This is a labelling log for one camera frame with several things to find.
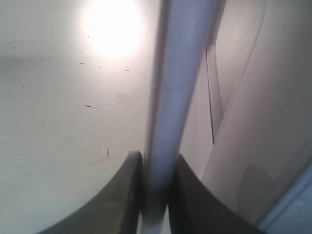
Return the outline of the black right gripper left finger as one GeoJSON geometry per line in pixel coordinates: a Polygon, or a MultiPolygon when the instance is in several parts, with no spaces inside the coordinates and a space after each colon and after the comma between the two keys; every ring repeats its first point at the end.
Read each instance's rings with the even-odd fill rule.
{"type": "Polygon", "coordinates": [[[143,160],[131,151],[109,183],[44,234],[135,234],[142,203],[143,160]]]}

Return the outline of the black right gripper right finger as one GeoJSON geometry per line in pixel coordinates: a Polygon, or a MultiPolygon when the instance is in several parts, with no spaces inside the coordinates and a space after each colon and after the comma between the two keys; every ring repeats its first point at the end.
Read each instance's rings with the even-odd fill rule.
{"type": "Polygon", "coordinates": [[[182,155],[175,163],[168,209],[173,234],[263,233],[214,197],[182,155]]]}

